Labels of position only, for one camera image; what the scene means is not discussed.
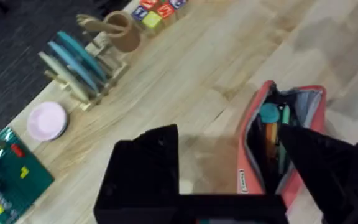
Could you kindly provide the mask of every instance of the teal plate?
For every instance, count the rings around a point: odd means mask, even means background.
[[[98,62],[90,55],[85,48],[70,35],[66,34],[63,31],[59,31],[57,33],[59,39],[63,42],[65,47],[72,51],[72,54],[79,55],[88,65],[89,67],[99,75],[103,82],[107,81],[107,75],[99,66]]]
[[[56,44],[54,41],[50,41],[48,45],[59,55],[61,59],[74,69],[74,71],[76,71],[94,91],[99,93],[99,89],[92,79],[92,74],[90,74],[80,62],[75,60],[74,56],[72,56],[66,48]]]

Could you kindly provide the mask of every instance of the dark floor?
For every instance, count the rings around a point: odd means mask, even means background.
[[[37,53],[64,30],[81,39],[77,13],[98,15],[92,0],[5,0],[0,12],[0,130],[47,84]]]

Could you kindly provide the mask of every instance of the green game board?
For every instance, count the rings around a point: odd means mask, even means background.
[[[12,203],[12,208],[0,214],[0,223],[14,223],[49,187],[53,177],[37,158],[28,150],[13,130],[6,127],[0,132],[0,139],[7,141],[0,158],[0,192]],[[24,152],[24,157],[18,157],[12,151],[11,145],[17,144]],[[26,166],[28,174],[21,178],[22,167]],[[16,217],[10,218],[11,211],[16,211]]]

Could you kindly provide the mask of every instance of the wooden table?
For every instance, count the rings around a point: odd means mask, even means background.
[[[170,123],[180,132],[181,192],[235,192],[237,125],[268,79],[280,89],[324,85],[327,133],[358,141],[358,0],[192,4],[186,17],[126,55],[131,69],[89,113],[51,83],[12,121],[56,178],[19,223],[95,223],[114,143]],[[26,117],[51,100],[70,112],[70,125],[40,144],[28,137]],[[290,220],[319,223],[320,215],[303,190]]]

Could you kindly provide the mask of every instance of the colorful peg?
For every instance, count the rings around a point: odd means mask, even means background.
[[[11,149],[12,149],[12,151],[15,152],[15,154],[16,154],[18,157],[23,157],[23,156],[24,156],[23,150],[22,150],[17,144],[13,144],[13,145],[11,146]]]

